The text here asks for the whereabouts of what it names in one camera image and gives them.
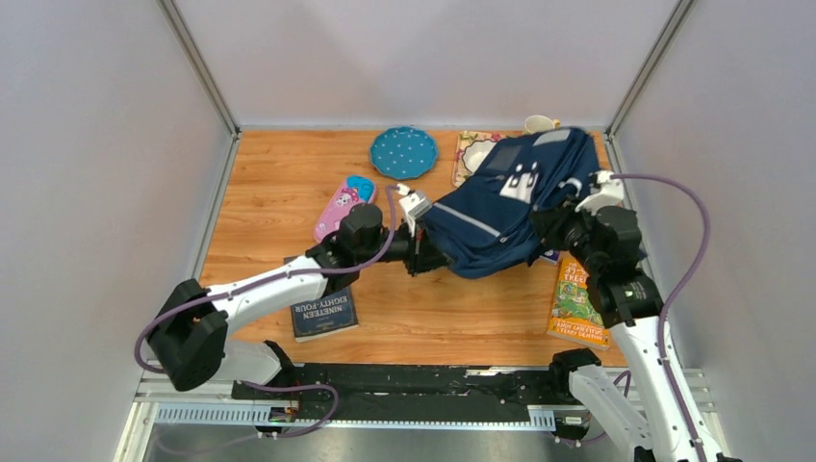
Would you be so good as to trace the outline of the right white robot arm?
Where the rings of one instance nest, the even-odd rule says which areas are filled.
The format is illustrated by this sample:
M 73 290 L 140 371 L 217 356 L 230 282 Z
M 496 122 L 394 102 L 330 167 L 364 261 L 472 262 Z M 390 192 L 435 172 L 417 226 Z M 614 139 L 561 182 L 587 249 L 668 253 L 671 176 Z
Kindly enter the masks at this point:
M 626 461 L 727 461 L 670 346 L 662 296 L 638 267 L 642 235 L 635 212 L 615 205 L 580 211 L 567 200 L 531 212 L 530 221 L 544 245 L 569 252 L 587 272 L 589 300 L 624 354 L 642 406 L 613 390 L 587 349 L 554 355 L 552 396 L 583 404 Z

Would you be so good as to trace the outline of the pink cartoon pencil case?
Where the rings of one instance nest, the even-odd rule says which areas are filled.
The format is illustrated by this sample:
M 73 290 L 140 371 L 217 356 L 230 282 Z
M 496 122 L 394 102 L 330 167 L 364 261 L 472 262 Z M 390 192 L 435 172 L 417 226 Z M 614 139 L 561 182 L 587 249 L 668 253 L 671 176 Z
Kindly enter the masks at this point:
M 319 215 L 313 232 L 315 241 L 319 243 L 328 234 L 337 231 L 341 219 L 346 217 L 354 206 L 372 203 L 375 195 L 376 187 L 369 178 L 359 175 L 346 177 Z

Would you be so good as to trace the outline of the dark blue 1984 book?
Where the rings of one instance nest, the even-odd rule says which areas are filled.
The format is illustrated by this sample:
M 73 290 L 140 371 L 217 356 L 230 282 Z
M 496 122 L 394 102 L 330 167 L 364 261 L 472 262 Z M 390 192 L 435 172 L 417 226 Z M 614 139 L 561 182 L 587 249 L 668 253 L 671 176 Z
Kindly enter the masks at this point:
M 353 292 L 345 287 L 320 299 L 290 307 L 293 337 L 298 343 L 354 329 L 359 325 Z

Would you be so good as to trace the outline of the navy blue student backpack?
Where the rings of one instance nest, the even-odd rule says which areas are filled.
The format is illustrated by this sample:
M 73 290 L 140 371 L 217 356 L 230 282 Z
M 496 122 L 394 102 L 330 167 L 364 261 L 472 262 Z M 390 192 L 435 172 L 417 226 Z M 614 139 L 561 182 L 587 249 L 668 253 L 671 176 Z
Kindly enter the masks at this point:
M 530 264 L 546 250 L 530 212 L 576 205 L 591 193 L 599 170 L 606 169 L 595 141 L 581 128 L 505 138 L 469 179 L 433 202 L 421 224 L 459 277 L 478 279 Z

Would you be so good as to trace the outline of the purple paperback book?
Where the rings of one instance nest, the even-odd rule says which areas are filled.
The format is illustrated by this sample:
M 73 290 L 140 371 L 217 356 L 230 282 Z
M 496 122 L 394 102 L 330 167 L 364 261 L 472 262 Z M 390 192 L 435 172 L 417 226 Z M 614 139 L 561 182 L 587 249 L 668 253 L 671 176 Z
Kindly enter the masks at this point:
M 559 261 L 560 261 L 560 257 L 561 257 L 561 252 L 558 251 L 558 250 L 554 250 L 554 249 L 544 250 L 539 255 L 540 260 L 542 260 L 542 261 L 544 261 L 546 263 L 552 264 L 552 265 L 557 265 L 559 263 Z

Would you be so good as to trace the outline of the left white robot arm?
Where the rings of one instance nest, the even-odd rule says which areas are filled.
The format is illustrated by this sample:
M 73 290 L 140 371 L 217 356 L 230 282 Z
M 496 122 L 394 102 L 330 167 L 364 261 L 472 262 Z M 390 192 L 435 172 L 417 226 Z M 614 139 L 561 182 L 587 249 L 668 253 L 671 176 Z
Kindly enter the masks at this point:
M 432 208 L 416 196 L 401 199 L 405 218 L 383 227 L 373 204 L 353 207 L 340 228 L 284 266 L 217 288 L 194 278 L 178 283 L 154 320 L 140 333 L 163 373 L 178 392 L 193 390 L 222 370 L 227 340 L 241 327 L 294 304 L 311 302 L 351 286 L 363 269 L 376 263 L 402 262 L 410 274 L 446 265 L 446 257 L 422 235 L 417 221 Z

